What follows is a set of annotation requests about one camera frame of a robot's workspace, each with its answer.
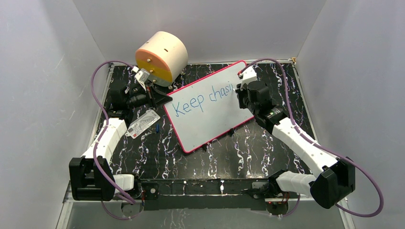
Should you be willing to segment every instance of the wall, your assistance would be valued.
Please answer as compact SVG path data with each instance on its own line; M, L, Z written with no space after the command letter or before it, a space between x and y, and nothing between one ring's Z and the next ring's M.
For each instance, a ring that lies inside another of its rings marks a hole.
M0 60L1 228L55 228L68 163L95 121L89 83L104 57L71 0L5 0Z
M382 213L356 228L403 228L405 2L328 0L298 55L298 72L320 142L359 162L381 186ZM357 172L350 209L377 209Z
M135 62L157 31L185 44L189 62L298 55L325 0L74 0L102 54Z

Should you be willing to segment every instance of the whiteboard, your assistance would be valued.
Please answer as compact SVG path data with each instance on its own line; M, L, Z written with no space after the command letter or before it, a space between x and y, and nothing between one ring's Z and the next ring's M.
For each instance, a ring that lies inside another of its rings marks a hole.
M240 109L234 89L241 82L237 73L246 66L236 62L168 95L173 101L164 109L184 152L225 134L253 118Z

